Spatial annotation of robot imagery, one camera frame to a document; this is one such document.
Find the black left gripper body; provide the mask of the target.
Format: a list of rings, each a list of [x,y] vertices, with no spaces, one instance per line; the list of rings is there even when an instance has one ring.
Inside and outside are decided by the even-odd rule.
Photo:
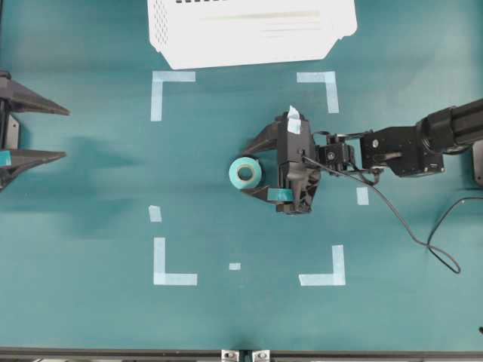
[[[20,123],[7,111],[1,111],[1,149],[18,149]]]

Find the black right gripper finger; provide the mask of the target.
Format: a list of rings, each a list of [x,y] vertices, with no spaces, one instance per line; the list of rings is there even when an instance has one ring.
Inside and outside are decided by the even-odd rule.
[[[248,145],[241,151],[243,155],[254,155],[259,152],[277,149],[278,121],[268,124]]]
[[[271,204],[283,204],[294,201],[294,193],[291,189],[277,189],[269,186],[261,186],[252,189],[242,189],[241,192]]]

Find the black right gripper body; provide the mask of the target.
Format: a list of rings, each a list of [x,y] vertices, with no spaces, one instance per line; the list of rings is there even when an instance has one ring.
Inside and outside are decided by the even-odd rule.
[[[316,159],[315,142],[309,121],[300,116],[300,132],[288,130],[288,112],[275,119],[278,122],[277,160],[278,187],[290,189],[293,200],[276,206],[276,211],[288,215],[312,211],[312,202],[321,179],[321,171],[305,158]]]

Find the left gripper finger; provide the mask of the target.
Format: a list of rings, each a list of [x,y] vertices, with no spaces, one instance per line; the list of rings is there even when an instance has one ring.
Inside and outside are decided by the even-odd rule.
[[[30,149],[1,150],[1,190],[4,191],[22,172],[66,157],[65,152]]]
[[[1,71],[1,100],[7,103],[12,112],[70,115],[68,109],[16,82],[9,72],[3,70]]]

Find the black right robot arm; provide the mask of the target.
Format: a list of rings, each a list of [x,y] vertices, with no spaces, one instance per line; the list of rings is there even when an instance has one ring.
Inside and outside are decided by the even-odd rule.
[[[242,154],[251,158],[275,150],[277,186],[255,183],[242,187],[242,192],[274,204],[280,213],[304,214],[312,210],[322,171],[334,176],[357,174],[371,186],[385,169],[398,177],[441,173],[444,155],[463,153],[482,139],[482,101],[433,112],[414,126],[348,134],[324,132],[324,145],[316,144],[314,136],[309,120],[296,109],[276,117]],[[368,174],[374,177],[371,181]]]

